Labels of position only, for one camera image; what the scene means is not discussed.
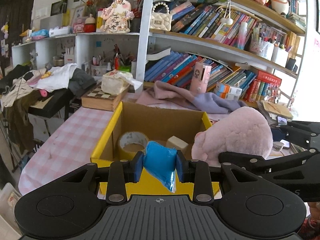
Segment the pink plush pig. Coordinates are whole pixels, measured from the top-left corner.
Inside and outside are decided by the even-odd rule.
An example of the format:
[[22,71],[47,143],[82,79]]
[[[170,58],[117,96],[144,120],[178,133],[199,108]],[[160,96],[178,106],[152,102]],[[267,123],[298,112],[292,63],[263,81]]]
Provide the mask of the pink plush pig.
[[273,147],[271,128],[256,109],[241,107],[195,135],[191,157],[219,167],[219,154],[234,152],[267,158]]

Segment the white bookshelf frame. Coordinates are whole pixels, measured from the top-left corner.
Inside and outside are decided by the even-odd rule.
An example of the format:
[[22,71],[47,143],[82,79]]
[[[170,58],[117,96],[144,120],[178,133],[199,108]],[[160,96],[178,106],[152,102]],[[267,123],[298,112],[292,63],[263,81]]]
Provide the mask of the white bookshelf frame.
[[[299,2],[288,0],[284,17],[271,0],[143,0],[136,78],[190,88],[197,62],[211,65],[208,92],[217,83],[240,86],[249,102],[261,100],[269,83],[257,79],[262,70],[298,81],[306,35]],[[165,2],[173,15],[171,31],[150,29],[152,6]],[[274,47],[289,55],[285,67],[271,61]]]

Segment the purple pink cloth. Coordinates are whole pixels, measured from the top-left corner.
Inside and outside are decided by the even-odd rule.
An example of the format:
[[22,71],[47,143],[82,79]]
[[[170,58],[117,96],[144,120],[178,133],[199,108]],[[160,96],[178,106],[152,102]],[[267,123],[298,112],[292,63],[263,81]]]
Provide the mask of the purple pink cloth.
[[227,100],[214,93],[194,93],[162,81],[143,91],[136,103],[149,106],[170,101],[184,108],[207,112],[209,114],[229,114],[247,105],[239,100]]

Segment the tissue box with tissues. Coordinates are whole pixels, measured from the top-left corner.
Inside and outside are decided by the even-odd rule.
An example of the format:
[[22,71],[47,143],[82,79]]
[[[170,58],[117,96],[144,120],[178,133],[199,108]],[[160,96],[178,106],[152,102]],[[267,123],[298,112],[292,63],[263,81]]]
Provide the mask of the tissue box with tissues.
[[111,95],[119,95],[129,86],[137,90],[143,83],[133,78],[130,72],[112,70],[103,75],[101,81],[101,90]]

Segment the black smartphone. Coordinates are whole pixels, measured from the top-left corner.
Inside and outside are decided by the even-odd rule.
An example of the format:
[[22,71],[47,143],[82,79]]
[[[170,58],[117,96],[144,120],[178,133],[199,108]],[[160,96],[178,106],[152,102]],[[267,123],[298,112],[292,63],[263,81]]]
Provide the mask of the black smartphone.
[[282,116],[277,116],[277,124],[278,126],[286,126],[287,125],[287,118]]

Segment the cream eraser block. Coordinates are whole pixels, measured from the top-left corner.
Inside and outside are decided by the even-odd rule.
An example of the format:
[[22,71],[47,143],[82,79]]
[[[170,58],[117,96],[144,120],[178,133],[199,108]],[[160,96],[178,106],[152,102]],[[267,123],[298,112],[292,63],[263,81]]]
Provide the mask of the cream eraser block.
[[176,136],[170,137],[166,142],[167,148],[176,149],[178,151],[181,151],[183,154],[186,154],[188,145],[188,143]]

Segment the red dictionary book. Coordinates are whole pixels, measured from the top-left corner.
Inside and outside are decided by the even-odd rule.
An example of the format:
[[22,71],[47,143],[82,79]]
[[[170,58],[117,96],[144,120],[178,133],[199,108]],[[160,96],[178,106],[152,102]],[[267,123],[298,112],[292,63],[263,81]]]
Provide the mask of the red dictionary book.
[[282,79],[271,73],[268,73],[262,70],[257,70],[255,73],[257,75],[257,79],[260,81],[263,81],[265,83],[269,83],[278,87],[281,85]]

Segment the panda plush toy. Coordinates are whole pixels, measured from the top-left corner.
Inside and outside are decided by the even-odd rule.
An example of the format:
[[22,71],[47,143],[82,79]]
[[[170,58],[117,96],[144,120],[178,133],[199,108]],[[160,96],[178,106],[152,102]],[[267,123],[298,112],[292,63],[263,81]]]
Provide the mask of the panda plush toy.
[[271,9],[280,14],[286,16],[289,13],[290,3],[288,0],[271,0]]

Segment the brown envelope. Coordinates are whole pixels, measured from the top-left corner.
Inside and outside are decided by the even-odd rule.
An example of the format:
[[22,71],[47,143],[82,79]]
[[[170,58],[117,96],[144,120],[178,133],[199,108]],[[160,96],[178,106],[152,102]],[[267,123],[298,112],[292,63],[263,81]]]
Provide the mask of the brown envelope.
[[264,110],[268,113],[274,114],[276,116],[281,116],[290,120],[293,119],[293,115],[286,106],[275,104],[268,101],[262,101],[261,103],[263,104]]

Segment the pile of clothes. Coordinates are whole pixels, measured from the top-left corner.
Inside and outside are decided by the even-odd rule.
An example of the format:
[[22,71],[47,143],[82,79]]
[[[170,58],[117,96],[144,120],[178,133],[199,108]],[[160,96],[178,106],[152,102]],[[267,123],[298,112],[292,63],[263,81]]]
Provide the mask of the pile of clothes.
[[94,78],[75,63],[39,70],[17,65],[1,79],[1,111],[8,122],[9,138],[18,146],[20,153],[35,147],[34,129],[28,111],[30,106],[44,98],[43,92],[50,94],[68,89],[74,96],[80,97],[95,84]]

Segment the orange blue white box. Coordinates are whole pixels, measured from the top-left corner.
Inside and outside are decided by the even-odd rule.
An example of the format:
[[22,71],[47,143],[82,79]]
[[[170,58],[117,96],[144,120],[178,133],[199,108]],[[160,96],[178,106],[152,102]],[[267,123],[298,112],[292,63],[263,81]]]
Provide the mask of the orange blue white box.
[[214,93],[220,98],[226,100],[239,100],[242,94],[242,89],[240,87],[230,86],[218,82],[216,87],[214,88]]

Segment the pink floral figurine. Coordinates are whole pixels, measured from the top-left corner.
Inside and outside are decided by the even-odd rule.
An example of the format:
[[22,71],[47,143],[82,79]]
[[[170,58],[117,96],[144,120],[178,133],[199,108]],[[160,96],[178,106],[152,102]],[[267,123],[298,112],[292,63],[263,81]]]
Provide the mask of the pink floral figurine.
[[127,0],[114,0],[108,7],[102,10],[100,16],[104,25],[100,30],[109,34],[125,34],[130,32],[129,21],[134,19],[135,15],[131,10],[131,4]]

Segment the blue tissue pack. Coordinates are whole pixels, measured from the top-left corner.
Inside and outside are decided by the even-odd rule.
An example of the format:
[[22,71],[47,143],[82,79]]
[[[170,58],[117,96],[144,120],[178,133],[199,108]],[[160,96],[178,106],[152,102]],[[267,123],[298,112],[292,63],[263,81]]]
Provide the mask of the blue tissue pack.
[[146,146],[143,160],[147,172],[158,179],[171,193],[176,192],[176,155],[176,149],[150,141]]

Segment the yellow tape roll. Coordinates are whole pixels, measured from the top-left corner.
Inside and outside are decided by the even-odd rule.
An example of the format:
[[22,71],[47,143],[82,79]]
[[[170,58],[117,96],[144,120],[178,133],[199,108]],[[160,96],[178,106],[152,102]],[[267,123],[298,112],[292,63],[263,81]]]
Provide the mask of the yellow tape roll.
[[143,151],[149,142],[142,132],[126,132],[118,139],[119,158],[132,160],[138,151]]

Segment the white pen holder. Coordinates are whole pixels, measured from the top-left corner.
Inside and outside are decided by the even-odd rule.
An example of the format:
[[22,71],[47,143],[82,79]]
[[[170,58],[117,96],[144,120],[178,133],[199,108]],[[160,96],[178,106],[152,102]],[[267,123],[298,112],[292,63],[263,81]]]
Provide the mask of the white pen holder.
[[287,63],[288,55],[289,53],[285,49],[275,46],[273,49],[271,61],[282,67],[285,67]]

